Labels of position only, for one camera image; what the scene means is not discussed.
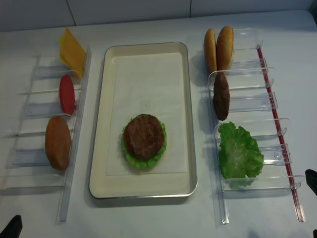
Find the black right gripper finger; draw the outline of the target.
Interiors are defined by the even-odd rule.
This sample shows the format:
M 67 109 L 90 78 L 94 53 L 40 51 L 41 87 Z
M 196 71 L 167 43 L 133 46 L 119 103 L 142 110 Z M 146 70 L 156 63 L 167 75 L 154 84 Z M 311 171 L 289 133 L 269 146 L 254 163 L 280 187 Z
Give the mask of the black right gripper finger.
M 311 169 L 305 171 L 306 183 L 313 192 L 317 192 L 317 172 Z

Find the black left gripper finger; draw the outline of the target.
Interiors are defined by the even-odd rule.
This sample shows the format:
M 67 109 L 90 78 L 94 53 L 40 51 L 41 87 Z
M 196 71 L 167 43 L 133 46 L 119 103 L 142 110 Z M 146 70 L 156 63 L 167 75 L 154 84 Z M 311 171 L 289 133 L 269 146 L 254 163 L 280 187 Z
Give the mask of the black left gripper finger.
M 15 215 L 1 231 L 0 238 L 19 238 L 22 229 L 22 218 L 20 215 Z

